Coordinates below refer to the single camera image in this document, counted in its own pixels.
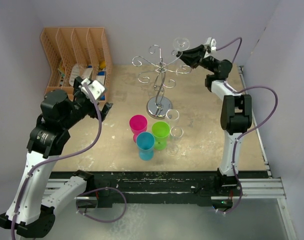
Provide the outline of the clear wine glass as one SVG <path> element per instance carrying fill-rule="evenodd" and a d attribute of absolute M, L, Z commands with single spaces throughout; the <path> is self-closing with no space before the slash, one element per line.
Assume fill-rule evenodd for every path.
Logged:
<path fill-rule="evenodd" d="M 187 72 L 186 67 L 184 67 L 185 63 L 179 58 L 183 51 L 187 50 L 190 47 L 190 41 L 186 37 L 177 37 L 173 41 L 173 48 L 175 52 L 175 56 L 178 58 L 175 61 L 176 75 Z"/>
<path fill-rule="evenodd" d="M 179 151 L 178 143 L 182 139 L 184 131 L 179 126 L 174 126 L 170 129 L 169 140 L 167 142 L 166 153 L 174 156 Z"/>

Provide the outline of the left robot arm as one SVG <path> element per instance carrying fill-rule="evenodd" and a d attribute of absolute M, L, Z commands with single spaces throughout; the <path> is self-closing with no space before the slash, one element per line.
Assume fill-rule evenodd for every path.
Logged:
<path fill-rule="evenodd" d="M 69 130 L 86 116 L 104 121 L 112 105 L 106 103 L 99 109 L 98 102 L 106 91 L 97 80 L 76 77 L 73 99 L 62 89 L 45 94 L 41 114 L 29 136 L 17 193 L 9 209 L 0 214 L 0 227 L 9 229 L 12 239 L 45 237 L 67 204 L 80 194 L 93 194 L 94 175 L 78 170 L 49 197 L 43 195 L 54 165 L 64 159 L 62 151 L 70 138 Z"/>

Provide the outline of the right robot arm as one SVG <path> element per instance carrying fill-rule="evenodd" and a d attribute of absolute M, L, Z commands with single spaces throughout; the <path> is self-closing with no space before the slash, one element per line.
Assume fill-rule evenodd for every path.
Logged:
<path fill-rule="evenodd" d="M 193 69 L 203 67 L 212 72 L 205 77 L 205 87 L 222 100 L 220 124 L 225 140 L 214 190 L 218 195 L 225 196 L 232 187 L 238 186 L 241 137 L 252 125 L 252 97 L 237 92 L 226 82 L 233 64 L 227 59 L 216 59 L 212 56 L 213 51 L 213 47 L 202 44 L 193 49 L 179 50 L 176 56 Z"/>

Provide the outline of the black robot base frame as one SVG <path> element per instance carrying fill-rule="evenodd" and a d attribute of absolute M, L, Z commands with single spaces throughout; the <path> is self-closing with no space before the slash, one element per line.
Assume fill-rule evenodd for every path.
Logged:
<path fill-rule="evenodd" d="M 78 170 L 87 185 L 81 195 L 95 198 L 100 208 L 113 204 L 197 205 L 230 209 L 245 194 L 267 180 L 263 171 L 242 171 L 240 177 L 217 171 L 92 171 Z"/>

